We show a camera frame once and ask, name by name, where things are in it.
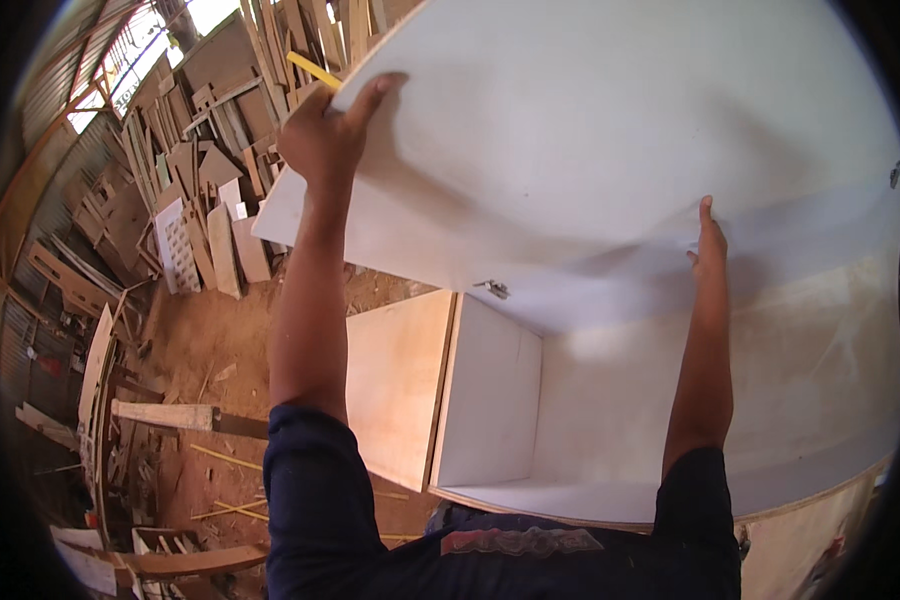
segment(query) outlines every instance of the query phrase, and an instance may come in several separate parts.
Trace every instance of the dirt floor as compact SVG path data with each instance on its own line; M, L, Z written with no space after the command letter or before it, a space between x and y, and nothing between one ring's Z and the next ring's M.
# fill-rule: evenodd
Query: dirt floor
M215 290L170 295L166 286L158 285L144 331L144 337L152 339L152 350L142 364L133 366L154 382L154 387L178 395L178 402L213 404L225 413L265 420L269 409L267 339L271 306L278 298L284 265L285 261L281 262L271 281L249 285L241 300ZM346 266L346 273L348 315L435 289L352 265ZM232 374L217 381L230 365L236 365ZM207 549L268 543L267 523L252 516L230 512L192 520L193 515L220 510L214 501L241 505L263 498L259 470L208 456L192 449L192 444L256 465L263 463L267 446L262 439L199 431L181 430L178 440L163 438L155 461L156 525L192 529ZM410 491L373 474L370 480L380 533L420 535L439 498ZM266 505L251 510L267 513ZM384 544L393 548L404 541L385 539ZM260 565L238 573L231 593L235 597L262 597L263 570Z

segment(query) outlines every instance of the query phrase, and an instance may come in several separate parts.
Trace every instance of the hand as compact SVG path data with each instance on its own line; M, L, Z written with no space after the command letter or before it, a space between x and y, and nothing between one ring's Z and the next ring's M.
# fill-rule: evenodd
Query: hand
M288 167L307 181L308 195L346 192L349 197L367 144L367 125L397 77L372 78L347 112L327 111L333 91L321 85L289 117L276 147Z
M694 278L699 282L705 275L727 273L727 239L720 225L710 216L713 196L704 196L699 203L699 254L687 250L693 264Z

